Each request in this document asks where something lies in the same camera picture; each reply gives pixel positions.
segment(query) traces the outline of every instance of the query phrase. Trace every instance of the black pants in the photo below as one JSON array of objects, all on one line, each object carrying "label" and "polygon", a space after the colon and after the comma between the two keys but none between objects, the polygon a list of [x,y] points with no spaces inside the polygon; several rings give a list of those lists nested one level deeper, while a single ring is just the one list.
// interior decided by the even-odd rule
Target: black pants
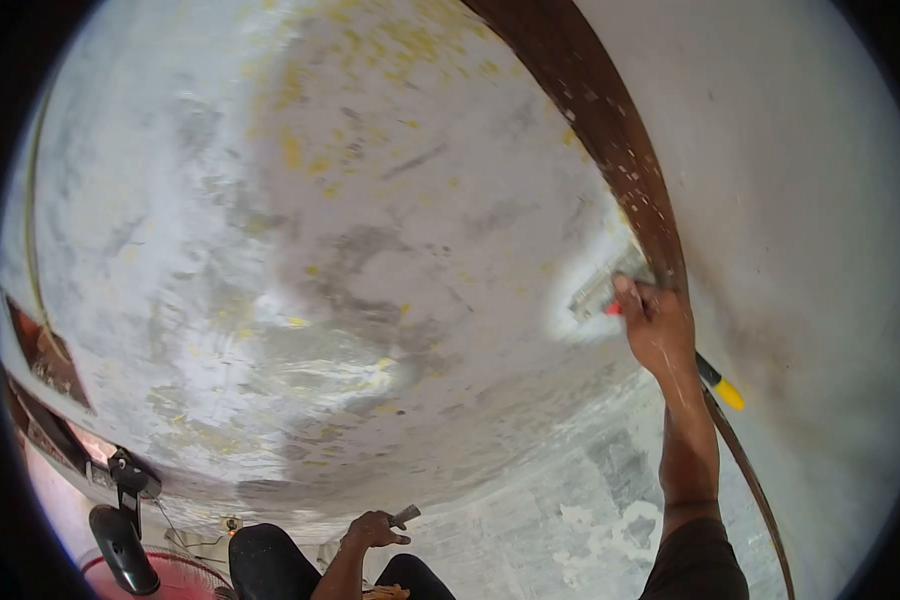
[{"label": "black pants", "polygon": [[[230,540],[230,577],[240,600],[310,600],[321,574],[276,525],[243,527]],[[400,584],[412,600],[454,600],[423,560],[398,554],[375,585]]]}]

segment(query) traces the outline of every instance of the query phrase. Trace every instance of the skin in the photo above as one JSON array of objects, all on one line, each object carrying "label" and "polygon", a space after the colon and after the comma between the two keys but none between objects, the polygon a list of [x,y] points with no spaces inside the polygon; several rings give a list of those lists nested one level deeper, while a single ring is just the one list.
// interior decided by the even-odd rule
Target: skin
[{"label": "skin", "polygon": [[339,551],[330,561],[326,573],[316,584],[310,600],[359,600],[363,597],[364,557],[371,548],[391,544],[406,546],[407,535],[396,534],[390,527],[391,516],[383,510],[365,512],[350,523],[339,543]]},{"label": "skin", "polygon": [[701,517],[720,521],[717,434],[697,371],[693,313],[686,296],[619,274],[613,287],[633,356],[656,378],[667,405],[659,472],[662,542],[686,522]]}]

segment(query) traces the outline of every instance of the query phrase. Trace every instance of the yellow tool handle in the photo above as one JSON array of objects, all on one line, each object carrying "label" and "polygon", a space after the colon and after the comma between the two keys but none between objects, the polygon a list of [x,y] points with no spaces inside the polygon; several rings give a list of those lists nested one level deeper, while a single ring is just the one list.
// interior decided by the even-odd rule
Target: yellow tool handle
[{"label": "yellow tool handle", "polygon": [[727,379],[721,377],[717,385],[713,386],[713,391],[733,410],[742,411],[744,409],[744,396],[740,395],[740,392]]}]

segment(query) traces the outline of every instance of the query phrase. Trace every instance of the electrical outlet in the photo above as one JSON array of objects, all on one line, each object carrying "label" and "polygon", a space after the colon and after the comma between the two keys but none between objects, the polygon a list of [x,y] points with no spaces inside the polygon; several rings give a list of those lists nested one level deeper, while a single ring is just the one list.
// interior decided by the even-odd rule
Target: electrical outlet
[{"label": "electrical outlet", "polygon": [[219,518],[219,530],[227,533],[228,531],[237,531],[244,526],[244,520],[239,516],[221,516]]}]

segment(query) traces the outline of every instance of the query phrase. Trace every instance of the right hand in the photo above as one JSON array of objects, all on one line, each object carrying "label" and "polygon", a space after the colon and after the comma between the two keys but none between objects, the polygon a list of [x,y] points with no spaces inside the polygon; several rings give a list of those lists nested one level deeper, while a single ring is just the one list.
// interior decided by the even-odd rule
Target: right hand
[{"label": "right hand", "polygon": [[[396,534],[391,530],[390,523],[391,516],[383,510],[364,512],[350,523],[346,537],[367,548],[381,548],[391,544],[408,545],[410,538],[407,535]],[[404,531],[407,530],[406,525],[399,527]]]},{"label": "right hand", "polygon": [[696,374],[693,314],[686,298],[623,274],[613,277],[613,290],[637,361],[658,381]]}]

